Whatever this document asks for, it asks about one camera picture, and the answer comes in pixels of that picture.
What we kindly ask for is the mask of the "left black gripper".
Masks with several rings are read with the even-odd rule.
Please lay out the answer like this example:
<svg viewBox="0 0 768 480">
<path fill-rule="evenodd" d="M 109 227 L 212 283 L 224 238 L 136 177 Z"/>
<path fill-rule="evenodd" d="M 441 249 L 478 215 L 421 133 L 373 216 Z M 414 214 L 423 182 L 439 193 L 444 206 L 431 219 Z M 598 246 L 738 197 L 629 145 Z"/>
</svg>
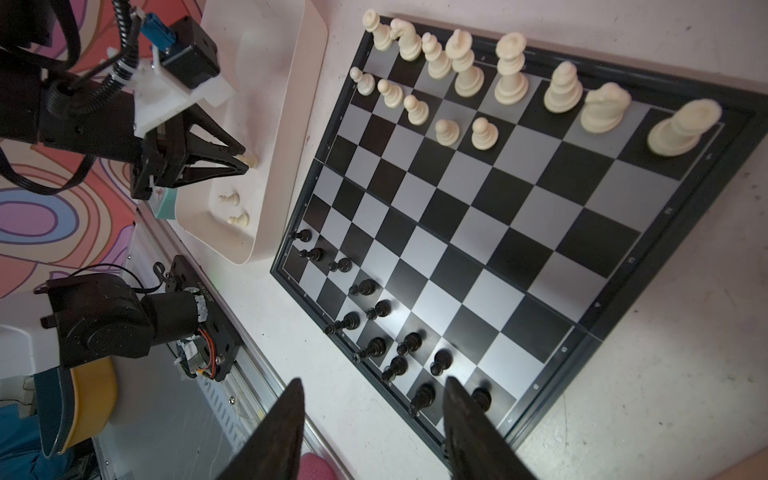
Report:
<svg viewBox="0 0 768 480">
<path fill-rule="evenodd" d="M 62 119 L 45 103 L 55 88 L 41 69 L 18 59 L 1 61 L 1 137 L 81 154 L 83 159 L 61 186 L 46 186 L 16 172 L 1 156 L 1 176 L 40 195 L 56 195 L 81 184 L 99 158 L 130 166 L 134 199 L 147 200 L 155 187 L 178 188 L 216 178 L 244 175 L 237 158 L 246 148 L 200 105 L 194 104 L 142 138 L 134 135 L 134 100 L 121 92 L 106 107 L 83 117 Z M 180 127 L 186 153 L 180 160 Z"/>
</svg>

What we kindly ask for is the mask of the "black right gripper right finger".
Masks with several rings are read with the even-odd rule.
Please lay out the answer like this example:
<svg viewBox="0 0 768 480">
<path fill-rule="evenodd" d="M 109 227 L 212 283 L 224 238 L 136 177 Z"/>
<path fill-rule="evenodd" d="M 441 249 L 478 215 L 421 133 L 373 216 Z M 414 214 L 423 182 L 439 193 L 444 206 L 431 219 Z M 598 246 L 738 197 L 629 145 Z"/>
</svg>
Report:
<svg viewBox="0 0 768 480">
<path fill-rule="evenodd" d="M 446 451 L 453 479 L 535 479 L 486 417 L 490 392 L 471 393 L 448 377 L 443 394 Z"/>
</svg>

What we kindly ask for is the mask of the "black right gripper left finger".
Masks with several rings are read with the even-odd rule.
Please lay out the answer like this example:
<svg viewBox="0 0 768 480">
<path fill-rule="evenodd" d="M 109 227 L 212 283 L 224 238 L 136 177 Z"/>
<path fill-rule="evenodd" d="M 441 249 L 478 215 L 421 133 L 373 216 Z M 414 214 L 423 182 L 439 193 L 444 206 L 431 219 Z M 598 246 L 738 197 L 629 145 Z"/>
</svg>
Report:
<svg viewBox="0 0 768 480">
<path fill-rule="evenodd" d="M 294 378 L 218 479 L 296 479 L 304 424 L 304 389 Z"/>
</svg>

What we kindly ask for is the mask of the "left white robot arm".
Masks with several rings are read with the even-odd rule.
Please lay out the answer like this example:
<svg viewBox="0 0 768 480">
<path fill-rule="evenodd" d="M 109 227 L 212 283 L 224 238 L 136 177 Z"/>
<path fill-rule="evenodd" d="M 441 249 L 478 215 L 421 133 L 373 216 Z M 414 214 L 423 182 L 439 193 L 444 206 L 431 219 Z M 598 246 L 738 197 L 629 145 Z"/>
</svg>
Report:
<svg viewBox="0 0 768 480">
<path fill-rule="evenodd" d="M 244 174 L 244 147 L 201 107 L 191 106 L 143 138 L 133 133 L 133 99 L 121 93 L 97 113 L 63 120 L 46 98 L 69 81 L 43 77 L 39 67 L 1 58 L 1 133 L 80 153 L 82 163 L 61 188 L 23 180 L 1 193 L 1 239 L 19 246 L 66 240 L 80 226 L 66 199 L 100 157 L 130 168 L 130 191 L 147 199 L 156 186 L 178 188 Z M 5 377 L 74 368 L 104 357 L 141 358 L 157 345 L 200 338 L 214 380 L 229 372 L 242 339 L 233 318 L 183 256 L 158 266 L 159 283 L 145 288 L 96 267 L 49 279 L 1 302 L 1 363 Z"/>
</svg>

